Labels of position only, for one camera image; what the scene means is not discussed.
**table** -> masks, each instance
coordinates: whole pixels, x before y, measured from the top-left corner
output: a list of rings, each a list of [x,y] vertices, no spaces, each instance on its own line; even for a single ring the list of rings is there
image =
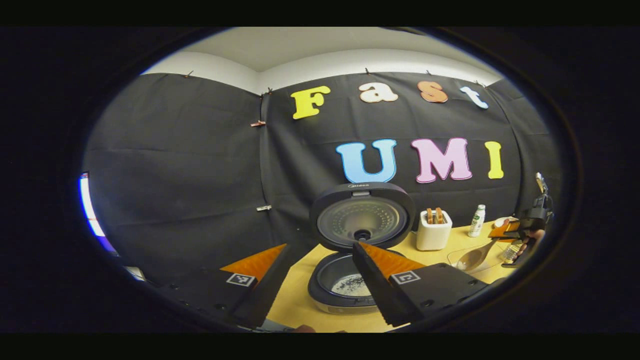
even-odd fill
[[[419,251],[415,245],[415,233],[413,232],[410,232],[400,244],[389,249],[398,251],[408,259],[425,265],[436,263],[453,265],[467,251],[482,247],[490,242],[488,235],[492,230],[492,224],[493,222],[484,223],[480,235],[476,238],[467,236],[469,226],[452,228],[447,246],[442,250]],[[498,255],[508,245],[509,243],[497,242],[481,265],[482,270],[470,275],[490,284],[511,274],[515,269],[501,267],[502,262],[498,258]],[[386,332],[396,329],[397,327],[387,325],[379,311],[358,315],[334,315],[325,313],[316,306],[307,291],[307,285],[318,262],[333,253],[335,252],[319,244],[295,263],[289,269],[267,319],[289,327],[309,325],[317,332],[342,330],[347,332]]]

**rice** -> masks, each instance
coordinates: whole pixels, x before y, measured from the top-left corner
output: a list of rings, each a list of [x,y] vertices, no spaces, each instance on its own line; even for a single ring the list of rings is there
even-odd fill
[[[341,278],[333,285],[331,291],[343,296],[371,296],[371,292],[360,274],[349,275]]]

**pink letter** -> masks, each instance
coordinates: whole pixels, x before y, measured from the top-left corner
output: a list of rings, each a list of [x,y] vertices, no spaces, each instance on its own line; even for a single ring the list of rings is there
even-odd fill
[[[429,139],[414,140],[411,146],[418,150],[418,157],[420,158],[420,175],[415,178],[418,183],[432,183],[436,180],[436,176],[431,172],[432,164],[443,180],[447,179],[451,165],[453,165],[451,179],[465,180],[471,178],[466,139],[449,139],[445,154],[442,154],[436,144]]]

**open lid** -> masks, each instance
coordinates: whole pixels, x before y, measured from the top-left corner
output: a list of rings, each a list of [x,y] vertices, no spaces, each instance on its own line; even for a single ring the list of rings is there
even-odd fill
[[[309,219],[312,233],[327,249],[350,252],[357,241],[386,249],[411,230],[415,205],[393,184],[342,184],[316,199]]]

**ceiling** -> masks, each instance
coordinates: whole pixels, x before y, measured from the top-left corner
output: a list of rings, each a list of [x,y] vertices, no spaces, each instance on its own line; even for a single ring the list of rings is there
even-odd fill
[[[383,28],[232,28],[183,49],[219,56],[257,72],[309,56],[354,49],[417,51],[458,60],[496,76],[483,62],[435,38]]]

